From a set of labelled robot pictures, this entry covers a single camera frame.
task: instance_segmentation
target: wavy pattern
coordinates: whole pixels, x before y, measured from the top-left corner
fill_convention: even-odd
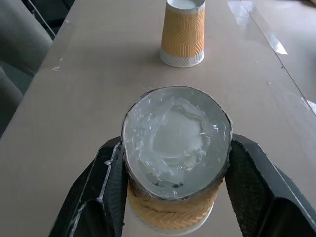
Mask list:
[[[132,210],[141,221],[160,229],[180,230],[194,226],[208,215],[222,181],[219,179],[200,196],[175,201],[153,198],[135,182],[129,182],[127,197]]]
[[[167,54],[189,58],[204,49],[204,11],[181,14],[166,8],[161,47]]]
[[[213,208],[214,204],[212,205],[208,215],[206,217],[204,217],[204,219],[202,219],[200,222],[198,222],[197,224],[193,225],[193,226],[190,226],[190,227],[186,227],[186,228],[182,228],[182,229],[176,229],[176,230],[168,230],[168,229],[161,229],[161,228],[158,228],[152,224],[149,224],[147,222],[144,222],[133,210],[132,210],[132,213],[135,215],[135,217],[137,219],[140,220],[140,222],[145,225],[146,227],[154,230],[154,231],[157,231],[158,233],[164,235],[164,236],[182,236],[182,235],[186,235],[186,234],[189,234],[195,230],[197,230],[198,228],[200,228],[204,222],[207,220],[208,216],[211,214],[211,211],[212,211],[212,208]]]

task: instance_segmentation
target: white stain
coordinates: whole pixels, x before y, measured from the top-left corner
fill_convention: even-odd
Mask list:
[[[311,106],[312,110],[314,111],[314,113],[316,114],[316,104],[313,103],[312,101],[307,101],[309,103],[309,105]]]
[[[226,125],[223,123],[223,125],[224,125],[224,127],[225,127],[225,130],[224,130],[224,140],[226,140],[226,134],[225,134],[225,132],[226,132]]]
[[[52,68],[52,70],[54,70],[55,72],[57,71],[57,69],[59,69],[59,66]]]
[[[216,131],[218,132],[218,127],[217,125],[213,125],[214,129],[216,129]]]
[[[302,100],[302,105],[304,105],[306,109],[310,110],[310,107],[306,103],[306,100],[303,97],[301,97],[301,100]]]

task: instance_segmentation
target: table surface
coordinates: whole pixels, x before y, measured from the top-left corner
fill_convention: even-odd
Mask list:
[[[177,69],[158,56],[164,9],[163,0],[76,0],[0,142],[1,236],[47,236],[135,99],[161,86],[209,93],[234,133],[258,142],[316,207],[316,116],[258,26],[250,21],[249,39],[226,1],[208,1],[205,59]],[[127,208],[123,237],[140,234],[159,236]],[[225,185],[190,236],[241,236]]]

